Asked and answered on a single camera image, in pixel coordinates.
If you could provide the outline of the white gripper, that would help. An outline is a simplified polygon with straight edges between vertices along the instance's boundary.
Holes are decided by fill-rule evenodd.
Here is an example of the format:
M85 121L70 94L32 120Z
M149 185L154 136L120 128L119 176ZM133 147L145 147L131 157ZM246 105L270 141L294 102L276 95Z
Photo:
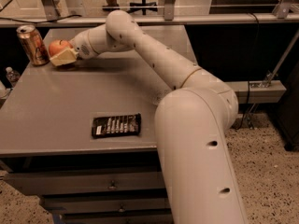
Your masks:
M83 31L77 34L70 40L73 49L65 48L61 50L59 53L50 58L51 63L54 66L61 66L74 63L77 60L78 56L81 59L93 58L95 56L95 52L90 45L88 34L88 31Z

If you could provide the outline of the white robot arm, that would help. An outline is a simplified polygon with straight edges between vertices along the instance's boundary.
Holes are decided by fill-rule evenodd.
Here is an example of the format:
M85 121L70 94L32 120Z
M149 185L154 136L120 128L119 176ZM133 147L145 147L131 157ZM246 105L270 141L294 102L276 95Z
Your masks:
M174 224L249 224L224 135L238 113L229 85L148 35L122 10L49 45L56 66L127 49L171 90L158 104L154 127Z

